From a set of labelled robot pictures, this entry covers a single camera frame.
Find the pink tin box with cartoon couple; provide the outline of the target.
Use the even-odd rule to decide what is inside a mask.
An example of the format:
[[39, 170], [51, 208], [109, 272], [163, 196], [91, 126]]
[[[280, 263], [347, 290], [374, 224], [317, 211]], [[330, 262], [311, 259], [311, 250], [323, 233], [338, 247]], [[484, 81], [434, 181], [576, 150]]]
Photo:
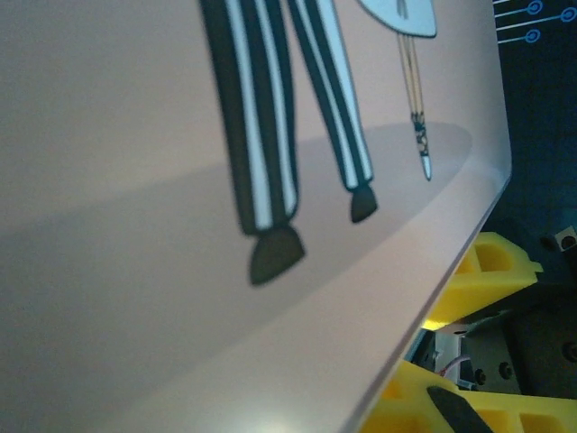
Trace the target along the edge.
[[0, 433], [351, 433], [511, 172], [491, 0], [416, 43], [334, 0], [378, 211], [349, 219], [298, 40], [305, 258], [254, 288], [197, 0], [0, 0]]

